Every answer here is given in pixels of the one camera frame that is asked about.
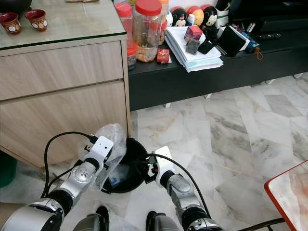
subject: ceramic cup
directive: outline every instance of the ceramic cup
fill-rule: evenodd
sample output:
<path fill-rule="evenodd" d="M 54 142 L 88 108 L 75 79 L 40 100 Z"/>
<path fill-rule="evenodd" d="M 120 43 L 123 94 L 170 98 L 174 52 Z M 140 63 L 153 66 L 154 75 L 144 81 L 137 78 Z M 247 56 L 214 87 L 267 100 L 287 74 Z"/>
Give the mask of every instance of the ceramic cup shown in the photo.
<path fill-rule="evenodd" d="M 7 12 L 0 15 L 0 23 L 3 28 L 11 33 L 12 35 L 17 35 L 21 31 L 21 26 L 18 21 L 18 14 L 13 12 Z"/>
<path fill-rule="evenodd" d="M 46 13 L 43 10 L 30 10 L 25 14 L 26 19 L 29 20 L 33 28 L 38 31 L 45 31 L 47 29 Z"/>

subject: wooden cabinet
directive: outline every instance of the wooden cabinet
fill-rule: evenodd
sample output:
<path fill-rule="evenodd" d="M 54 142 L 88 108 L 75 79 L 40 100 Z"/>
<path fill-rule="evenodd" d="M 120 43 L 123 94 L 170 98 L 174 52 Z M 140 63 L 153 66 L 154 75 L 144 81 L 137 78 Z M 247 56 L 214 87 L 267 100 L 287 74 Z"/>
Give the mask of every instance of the wooden cabinet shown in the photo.
<path fill-rule="evenodd" d="M 24 17 L 22 35 L 0 30 L 0 149 L 41 168 L 46 143 L 59 133 L 120 123 L 129 136 L 127 35 L 113 3 L 32 0 L 31 7 L 46 11 L 45 32 Z M 49 163 L 76 158 L 83 140 L 56 139 Z"/>
<path fill-rule="evenodd" d="M 1 145 L 37 167 L 43 167 L 45 145 L 65 131 L 94 133 L 110 123 L 127 128 L 122 80 L 63 90 L 0 104 Z M 50 163 L 72 159 L 85 138 L 70 134 L 50 147 Z"/>

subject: cabinet drawer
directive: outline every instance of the cabinet drawer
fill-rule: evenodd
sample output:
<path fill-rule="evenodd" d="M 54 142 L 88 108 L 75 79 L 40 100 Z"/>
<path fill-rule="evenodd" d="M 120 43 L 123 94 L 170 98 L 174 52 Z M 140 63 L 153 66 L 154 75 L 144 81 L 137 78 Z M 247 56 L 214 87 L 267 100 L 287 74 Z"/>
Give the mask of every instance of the cabinet drawer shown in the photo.
<path fill-rule="evenodd" d="M 0 57 L 0 100 L 123 78 L 119 41 Z"/>
<path fill-rule="evenodd" d="M 95 133 L 110 123 L 127 130 L 124 82 L 122 80 L 31 96 L 0 104 L 0 145 L 37 167 L 43 167 L 48 140 L 61 132 Z M 52 142 L 50 163 L 77 156 L 80 141 L 70 134 Z"/>

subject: jar of snacks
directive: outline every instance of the jar of snacks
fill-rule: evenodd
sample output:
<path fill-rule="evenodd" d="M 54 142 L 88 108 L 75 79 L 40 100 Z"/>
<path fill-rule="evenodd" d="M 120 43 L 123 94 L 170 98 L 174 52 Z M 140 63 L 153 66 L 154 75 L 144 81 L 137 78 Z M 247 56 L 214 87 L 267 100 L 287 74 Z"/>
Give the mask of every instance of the jar of snacks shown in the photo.
<path fill-rule="evenodd" d="M 129 71 L 135 69 L 136 52 L 137 52 L 137 44 L 133 42 L 131 48 L 127 48 L 127 65 Z"/>
<path fill-rule="evenodd" d="M 165 20 L 164 23 L 162 24 L 158 45 L 162 45 L 165 41 L 165 30 L 167 29 L 167 23 L 168 23 L 167 20 Z"/>
<path fill-rule="evenodd" d="M 115 8 L 127 32 L 127 48 L 131 48 L 133 42 L 133 16 L 131 14 L 131 6 L 126 2 L 119 2 L 115 4 Z"/>
<path fill-rule="evenodd" d="M 137 44 L 136 58 L 142 62 L 150 62 L 157 55 L 161 10 L 162 5 L 158 0 L 136 1 L 133 10 L 133 40 Z"/>
<path fill-rule="evenodd" d="M 165 19 L 167 17 L 167 12 L 169 11 L 169 0 L 158 0 L 160 4 L 162 4 L 162 12 L 160 13 L 162 23 L 165 22 Z"/>

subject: red box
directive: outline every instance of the red box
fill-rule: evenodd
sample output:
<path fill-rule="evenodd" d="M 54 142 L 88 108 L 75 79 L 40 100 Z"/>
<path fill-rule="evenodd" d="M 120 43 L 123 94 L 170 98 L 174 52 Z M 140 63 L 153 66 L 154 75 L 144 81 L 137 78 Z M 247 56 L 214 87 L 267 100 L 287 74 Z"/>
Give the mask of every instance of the red box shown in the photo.
<path fill-rule="evenodd" d="M 157 61 L 159 63 L 169 63 L 169 49 L 158 49 Z"/>
<path fill-rule="evenodd" d="M 198 26 L 193 25 L 187 28 L 184 39 L 186 42 L 188 42 L 189 39 L 199 40 L 201 35 L 202 35 L 202 30 Z"/>

